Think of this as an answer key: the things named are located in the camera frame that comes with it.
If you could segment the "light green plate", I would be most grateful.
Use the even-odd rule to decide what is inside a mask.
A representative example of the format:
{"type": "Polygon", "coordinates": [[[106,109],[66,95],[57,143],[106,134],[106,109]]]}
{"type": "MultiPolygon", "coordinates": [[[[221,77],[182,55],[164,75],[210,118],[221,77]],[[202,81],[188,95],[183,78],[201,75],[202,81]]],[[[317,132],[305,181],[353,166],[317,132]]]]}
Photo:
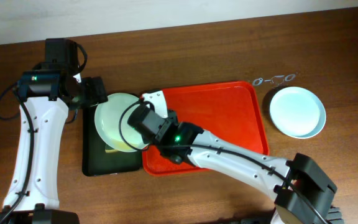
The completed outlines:
{"type": "MultiPolygon", "coordinates": [[[[113,93],[108,96],[108,101],[101,103],[96,107],[94,114],[94,124],[101,139],[114,149],[121,152],[135,152],[128,146],[119,134],[119,119],[124,110],[131,104],[137,102],[138,97],[128,93],[113,93]]],[[[139,105],[129,109],[121,122],[121,132],[125,140],[138,149],[145,149],[148,144],[144,143],[142,136],[127,124],[129,115],[139,105]]]]}

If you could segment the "green yellow sponge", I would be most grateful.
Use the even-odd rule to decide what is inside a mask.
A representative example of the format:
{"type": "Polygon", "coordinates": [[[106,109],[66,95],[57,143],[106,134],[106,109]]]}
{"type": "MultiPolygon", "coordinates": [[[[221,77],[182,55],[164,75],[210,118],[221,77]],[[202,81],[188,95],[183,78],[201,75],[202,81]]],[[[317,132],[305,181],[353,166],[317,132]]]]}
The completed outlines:
{"type": "Polygon", "coordinates": [[[117,149],[112,148],[112,147],[109,146],[108,144],[105,145],[104,150],[105,150],[106,153],[115,153],[115,152],[118,152],[117,149]]]}

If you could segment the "light blue plate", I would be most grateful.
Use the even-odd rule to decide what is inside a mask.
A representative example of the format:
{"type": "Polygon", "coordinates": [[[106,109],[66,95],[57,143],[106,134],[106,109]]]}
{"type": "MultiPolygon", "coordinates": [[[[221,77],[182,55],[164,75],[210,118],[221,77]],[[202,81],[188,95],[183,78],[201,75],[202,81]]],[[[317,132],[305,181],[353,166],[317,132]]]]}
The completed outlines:
{"type": "Polygon", "coordinates": [[[326,124],[322,101],[313,92],[301,87],[291,86],[277,91],[268,110],[276,128],[296,139],[312,138],[326,124]]]}

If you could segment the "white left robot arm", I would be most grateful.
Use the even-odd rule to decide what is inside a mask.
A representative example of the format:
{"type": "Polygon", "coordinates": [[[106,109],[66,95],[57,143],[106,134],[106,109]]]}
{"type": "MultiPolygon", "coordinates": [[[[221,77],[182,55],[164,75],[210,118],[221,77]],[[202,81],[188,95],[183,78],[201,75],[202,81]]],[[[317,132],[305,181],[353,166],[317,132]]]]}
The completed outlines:
{"type": "Polygon", "coordinates": [[[45,59],[10,86],[20,106],[21,132],[0,223],[79,223],[59,209],[57,169],[63,127],[71,110],[107,102],[101,77],[81,78],[87,57],[70,39],[46,39],[45,59]]]}

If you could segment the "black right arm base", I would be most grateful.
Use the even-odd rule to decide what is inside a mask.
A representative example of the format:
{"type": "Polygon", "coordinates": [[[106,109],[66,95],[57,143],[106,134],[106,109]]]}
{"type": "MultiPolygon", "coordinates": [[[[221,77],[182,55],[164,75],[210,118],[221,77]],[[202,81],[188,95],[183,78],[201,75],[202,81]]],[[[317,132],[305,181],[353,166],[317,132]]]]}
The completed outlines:
{"type": "MultiPolygon", "coordinates": [[[[329,223],[340,223],[344,224],[342,213],[338,207],[331,207],[329,209],[326,220],[329,223]]],[[[229,224],[284,224],[278,213],[274,210],[273,212],[267,212],[263,215],[249,218],[241,218],[239,220],[228,221],[229,224]]]]}

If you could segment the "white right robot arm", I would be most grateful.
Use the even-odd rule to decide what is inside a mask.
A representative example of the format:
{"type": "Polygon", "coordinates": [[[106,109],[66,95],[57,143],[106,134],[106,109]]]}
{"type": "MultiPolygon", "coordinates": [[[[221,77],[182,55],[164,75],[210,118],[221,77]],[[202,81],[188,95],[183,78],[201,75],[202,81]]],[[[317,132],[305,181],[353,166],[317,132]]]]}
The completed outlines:
{"type": "Polygon", "coordinates": [[[193,123],[178,122],[160,107],[161,91],[145,95],[125,109],[128,125],[174,164],[215,170],[264,193],[274,202],[272,223],[343,223],[332,205],[337,187],[309,156],[288,160],[250,151],[219,139],[193,123]]]}

